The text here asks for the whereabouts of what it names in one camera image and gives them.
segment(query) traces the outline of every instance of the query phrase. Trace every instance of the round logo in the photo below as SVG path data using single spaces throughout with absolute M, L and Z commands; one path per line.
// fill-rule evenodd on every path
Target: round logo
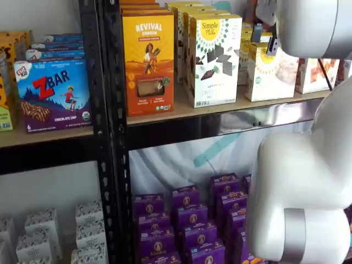
M 205 235 L 198 236 L 197 241 L 198 241 L 198 244 L 203 245 L 205 242 Z
M 154 211 L 154 207 L 152 205 L 147 205 L 145 207 L 145 210 L 147 211 L 147 213 L 152 213 Z
M 163 244 L 161 242 L 155 242 L 155 244 L 154 244 L 155 251 L 161 251 L 162 248 L 163 248 Z
M 90 119 L 90 113 L 88 111 L 84 111 L 82 113 L 82 118 L 84 121 L 88 121 Z
M 184 205 L 189 205 L 189 203 L 191 202 L 191 198 L 186 196 L 183 198 L 183 204 Z
M 213 264 L 213 257 L 209 256 L 204 261 L 205 264 Z
M 189 221 L 194 224 L 195 222 L 197 222 L 197 215 L 194 213 L 190 216 Z

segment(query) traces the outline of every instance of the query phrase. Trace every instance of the cereal box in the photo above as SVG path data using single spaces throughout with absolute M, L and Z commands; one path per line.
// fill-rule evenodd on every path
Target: cereal box
M 24 228 L 27 233 L 35 232 L 42 228 L 49 229 L 51 243 L 56 256 L 62 259 L 62 242 L 56 209 L 29 214 L 26 217 Z
M 252 101 L 290 98 L 294 95 L 298 58 L 278 47 L 275 56 L 268 56 L 268 43 L 249 46 L 248 80 L 246 97 Z
M 190 249 L 190 264 L 224 264 L 225 247 L 221 239 Z
M 80 48 L 83 47 L 83 41 L 76 42 L 40 42 L 33 43 L 31 48 Z
M 13 130 L 18 120 L 6 54 L 0 52 L 0 131 Z
M 178 252 L 175 251 L 160 257 L 155 257 L 151 260 L 143 261 L 142 264 L 182 264 L 182 262 Z
M 151 213 L 138 218 L 139 230 L 156 230 L 170 226 L 170 215 L 167 212 Z
M 242 18 L 194 16 L 190 23 L 191 104 L 203 107 L 235 102 Z
M 172 13 L 123 14 L 128 116 L 173 110 Z
M 251 37 L 252 37 L 252 28 L 246 27 L 246 24 L 247 23 L 242 23 L 240 64 L 238 69 L 237 85 L 246 85 L 247 79 L 248 79 L 247 66 L 248 66 L 249 45 L 251 43 Z M 260 42 L 269 42 L 271 37 L 272 37 L 272 33 L 263 32 L 260 37 Z
M 16 248 L 18 261 L 29 262 L 45 257 L 52 258 L 55 256 L 55 251 L 50 241 L 49 229 L 41 229 L 20 236 Z
M 142 261 L 175 251 L 172 227 L 145 231 L 140 235 L 140 257 Z
M 208 208 L 202 203 L 180 207 L 176 212 L 176 226 L 182 229 L 196 223 L 205 222 L 208 219 Z
M 83 41 L 82 34 L 58 34 L 58 35 L 43 35 L 42 42 L 75 42 Z
M 324 65 L 331 87 L 335 87 L 340 60 L 321 59 L 321 62 Z M 301 94 L 329 90 L 324 73 L 317 59 L 300 59 L 296 90 Z
M 186 10 L 183 12 L 183 66 L 182 66 L 182 79 L 183 79 L 183 86 L 185 89 L 188 87 L 188 72 L 189 72 L 189 37 L 190 37 L 190 19 L 197 15 L 197 17 L 201 15 L 229 15 L 230 12 L 226 10 L 216 10 L 216 11 L 208 11 L 205 12 L 198 12 L 198 11 L 188 11 Z
M 174 13 L 174 46 L 175 46 L 175 71 L 177 75 L 177 82 L 182 82 L 182 67 L 183 67 L 183 45 L 184 45 L 184 18 L 183 12 L 193 11 L 193 12 L 210 12 L 216 11 L 215 7 L 212 6 L 172 6 L 172 12 Z
M 103 220 L 103 208 L 101 201 L 83 203 L 76 207 L 76 224 L 89 224 L 94 221 Z
M 91 124 L 85 59 L 16 62 L 15 72 L 28 133 Z
M 218 194 L 239 191 L 241 181 L 235 173 L 210 178 L 210 215 L 216 216 L 216 198 Z
M 3 240 L 9 251 L 10 258 L 13 262 L 17 261 L 16 244 L 17 232 L 12 218 L 0 219 L 0 240 Z
M 26 52 L 26 60 L 29 62 L 45 58 L 70 58 L 84 57 L 83 47 L 80 48 L 31 48 Z
M 197 185 L 190 185 L 172 191 L 173 208 L 200 203 Z
M 217 228 L 213 220 L 186 227 L 183 234 L 183 249 L 187 251 L 204 243 L 214 243 Z
M 136 195 L 133 203 L 135 217 L 160 213 L 164 211 L 164 196 L 162 194 Z

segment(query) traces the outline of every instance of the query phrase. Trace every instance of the wooden shelf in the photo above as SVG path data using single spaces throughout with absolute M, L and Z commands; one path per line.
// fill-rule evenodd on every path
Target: wooden shelf
M 181 85 L 177 85 L 175 87 L 174 111 L 160 113 L 160 114 L 141 115 L 138 117 L 129 117 L 127 118 L 127 125 L 160 122 L 160 121 L 169 120 L 169 119 L 201 116 L 201 115 L 211 114 L 211 113 L 229 112 L 229 111 L 236 111 L 241 109 L 282 104 L 282 103 L 299 102 L 299 101 L 316 99 L 316 98 L 324 98 L 330 93 L 330 91 L 328 90 L 321 91 L 321 92 L 307 93 L 305 95 L 302 95 L 296 92 L 294 95 L 294 98 L 261 101 L 261 102 L 250 102 L 244 96 L 244 90 L 245 90 L 244 86 L 238 87 L 236 103 L 222 104 L 219 106 L 193 108 L 190 102 L 188 101 L 187 94 L 184 91 L 184 88 Z

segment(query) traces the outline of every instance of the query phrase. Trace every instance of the white box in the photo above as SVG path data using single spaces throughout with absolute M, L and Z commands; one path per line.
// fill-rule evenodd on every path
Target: white box
M 76 207 L 76 224 L 89 224 L 104 219 L 101 201 L 81 204 Z
M 268 43 L 249 46 L 248 88 L 246 97 L 252 101 L 265 101 L 294 96 L 298 61 L 279 47 L 275 56 L 268 56 Z
M 27 216 L 24 228 L 27 233 L 31 233 L 42 228 L 50 230 L 50 238 L 54 247 L 56 256 L 62 259 L 61 238 L 58 225 L 58 216 L 56 209 L 48 209 L 46 211 L 32 213 Z
M 16 253 L 19 261 L 31 261 L 55 256 L 50 240 L 50 230 L 43 228 L 36 232 L 20 236 Z
M 9 264 L 10 255 L 4 240 L 0 240 L 0 264 Z
M 5 241 L 12 261 L 17 262 L 16 244 L 18 236 L 12 218 L 0 219 L 0 239 Z
M 337 71 L 339 69 L 338 59 L 321 59 L 331 87 L 335 87 Z M 299 73 L 296 82 L 296 90 L 301 94 L 329 90 L 324 73 L 317 59 L 301 59 Z
M 104 221 L 99 220 L 90 224 L 77 226 L 76 243 L 78 249 L 106 243 Z

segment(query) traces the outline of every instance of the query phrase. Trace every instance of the yellow box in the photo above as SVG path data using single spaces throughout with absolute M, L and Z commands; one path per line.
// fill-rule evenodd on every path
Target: yellow box
M 275 56 L 268 56 L 268 43 L 249 45 L 248 80 L 246 97 L 265 101 L 294 96 L 298 61 L 279 47 Z
M 190 57 L 189 57 L 189 26 L 190 19 L 197 15 L 201 17 L 202 15 L 230 15 L 230 12 L 227 10 L 216 10 L 209 12 L 194 12 L 194 11 L 185 11 L 183 12 L 183 66 L 182 66 L 182 78 L 183 78 L 183 87 L 188 88 L 188 71 L 190 68 Z
M 6 54 L 0 52 L 0 132 L 13 130 L 17 115 Z
M 182 82 L 182 61 L 183 58 L 183 12 L 210 12 L 216 11 L 215 7 L 212 6 L 193 6 L 193 7 L 186 7 L 186 6 L 176 6 L 172 7 L 172 12 L 174 13 L 174 42 L 175 42 L 175 71 L 177 76 L 177 82 Z

